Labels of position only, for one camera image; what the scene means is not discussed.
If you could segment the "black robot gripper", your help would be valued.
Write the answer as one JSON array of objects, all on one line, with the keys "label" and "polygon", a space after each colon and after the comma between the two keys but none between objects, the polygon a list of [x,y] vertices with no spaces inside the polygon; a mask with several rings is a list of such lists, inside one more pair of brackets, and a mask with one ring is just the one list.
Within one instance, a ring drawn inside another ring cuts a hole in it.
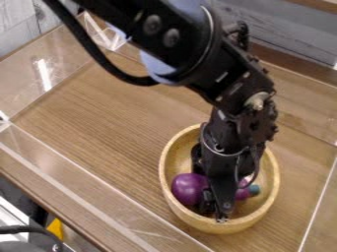
[{"label": "black robot gripper", "polygon": [[209,178],[200,202],[200,213],[226,222],[234,209],[238,181],[260,173],[260,159],[266,148],[264,111],[245,109],[229,117],[220,109],[202,124],[200,141],[193,147],[194,171]]}]

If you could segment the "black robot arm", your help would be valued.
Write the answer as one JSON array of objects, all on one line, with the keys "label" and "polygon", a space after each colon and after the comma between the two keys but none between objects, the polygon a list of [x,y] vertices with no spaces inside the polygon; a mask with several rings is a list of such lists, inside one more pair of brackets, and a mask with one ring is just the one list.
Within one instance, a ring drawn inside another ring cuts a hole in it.
[{"label": "black robot arm", "polygon": [[117,78],[139,87],[184,86],[212,104],[192,149],[193,171],[209,184],[193,205],[229,218],[246,176],[260,173],[266,143],[279,132],[275,83],[249,52],[245,22],[225,24],[205,0],[71,0],[119,32],[141,52],[145,76],[107,58],[59,0],[43,0],[85,50]]}]

